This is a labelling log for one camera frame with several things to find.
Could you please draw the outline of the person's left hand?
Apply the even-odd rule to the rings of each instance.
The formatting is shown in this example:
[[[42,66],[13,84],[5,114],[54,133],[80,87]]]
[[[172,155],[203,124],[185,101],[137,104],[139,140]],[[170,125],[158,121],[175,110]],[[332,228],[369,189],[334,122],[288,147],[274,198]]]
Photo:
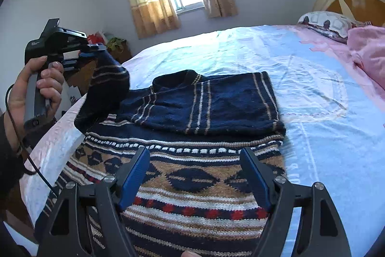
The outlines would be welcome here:
[[[4,114],[4,127],[6,138],[14,152],[19,148],[20,140],[26,135],[24,131],[24,114],[26,108],[27,84],[30,76],[39,72],[41,79],[36,86],[40,94],[50,101],[48,119],[53,120],[61,103],[64,76],[63,66],[58,62],[50,63],[50,67],[43,70],[46,56],[33,58],[28,61],[19,73],[8,97],[8,109]]]

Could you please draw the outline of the person's right hand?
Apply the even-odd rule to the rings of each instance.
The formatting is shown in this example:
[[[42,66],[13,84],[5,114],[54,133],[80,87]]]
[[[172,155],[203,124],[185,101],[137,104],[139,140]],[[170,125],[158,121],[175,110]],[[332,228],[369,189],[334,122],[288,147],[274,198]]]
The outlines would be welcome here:
[[[195,253],[195,252],[191,252],[191,251],[184,251],[182,254],[181,254],[181,257],[201,257],[201,255]]]

